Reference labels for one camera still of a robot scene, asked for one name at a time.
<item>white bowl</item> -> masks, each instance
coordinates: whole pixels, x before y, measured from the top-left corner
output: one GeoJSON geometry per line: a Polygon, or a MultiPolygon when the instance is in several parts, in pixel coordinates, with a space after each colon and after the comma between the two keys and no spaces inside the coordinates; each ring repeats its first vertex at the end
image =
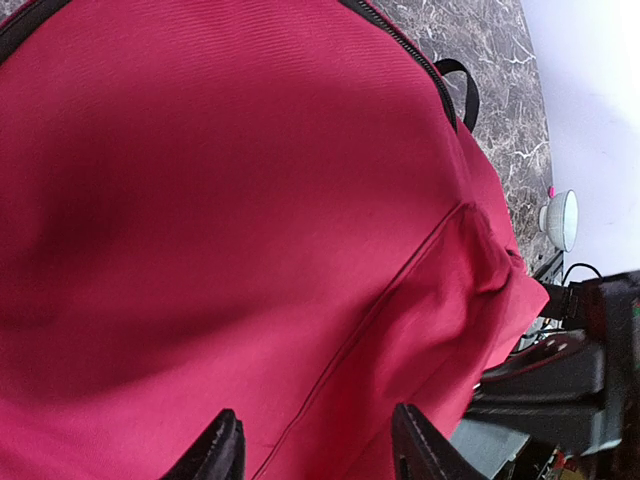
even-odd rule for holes
{"type": "Polygon", "coordinates": [[[573,190],[558,193],[540,210],[540,230],[560,250],[570,252],[578,234],[578,197],[573,190]]]}

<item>zipper teeth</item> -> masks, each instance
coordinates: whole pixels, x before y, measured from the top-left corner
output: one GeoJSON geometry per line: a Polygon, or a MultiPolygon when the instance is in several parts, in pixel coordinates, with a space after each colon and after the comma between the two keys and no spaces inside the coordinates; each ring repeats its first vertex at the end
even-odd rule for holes
{"type": "Polygon", "coordinates": [[[381,16],[371,5],[369,5],[365,0],[357,0],[358,5],[361,8],[366,10],[375,20],[380,24],[380,27],[387,32],[391,37],[407,52],[411,55],[415,61],[417,61],[422,68],[426,70],[429,76],[433,79],[436,84],[436,88],[440,92],[440,98],[442,99],[445,107],[445,113],[449,118],[449,122],[453,126],[453,129],[457,131],[457,123],[456,123],[456,111],[453,106],[453,101],[449,96],[449,91],[445,86],[442,78],[438,75],[435,68],[424,58],[421,52],[419,52],[413,45],[411,45],[407,40],[405,40],[390,24],[389,22],[381,16]]]}

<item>red bag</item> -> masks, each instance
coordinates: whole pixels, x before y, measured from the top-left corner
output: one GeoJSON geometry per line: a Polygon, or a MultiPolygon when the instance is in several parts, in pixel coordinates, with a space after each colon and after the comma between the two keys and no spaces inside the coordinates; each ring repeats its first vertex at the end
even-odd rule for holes
{"type": "Polygon", "coordinates": [[[450,434],[546,294],[432,64],[361,1],[65,3],[0,30],[0,478],[158,478],[223,408],[247,478],[450,434]]]}

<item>marble tabletop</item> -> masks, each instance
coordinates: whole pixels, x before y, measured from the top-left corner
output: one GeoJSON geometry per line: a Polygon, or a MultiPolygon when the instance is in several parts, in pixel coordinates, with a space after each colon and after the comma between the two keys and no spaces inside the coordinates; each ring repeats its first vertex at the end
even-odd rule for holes
{"type": "MultiPolygon", "coordinates": [[[[455,58],[472,73],[481,96],[474,136],[500,175],[521,253],[535,272],[555,252],[538,231],[538,212],[551,186],[551,155],[536,57],[520,1],[372,1],[428,58],[455,58]]],[[[22,3],[0,0],[0,21],[22,3]]],[[[464,76],[448,75],[447,84],[460,108],[464,76]]]]}

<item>red fabric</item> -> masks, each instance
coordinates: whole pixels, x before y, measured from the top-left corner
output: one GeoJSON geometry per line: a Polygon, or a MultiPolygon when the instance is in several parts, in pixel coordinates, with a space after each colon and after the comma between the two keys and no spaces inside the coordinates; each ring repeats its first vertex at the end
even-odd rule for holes
{"type": "Polygon", "coordinates": [[[157,478],[228,407],[248,477],[389,479],[394,404],[451,433],[546,300],[469,133],[336,1],[75,0],[0,105],[0,478],[157,478]]]}

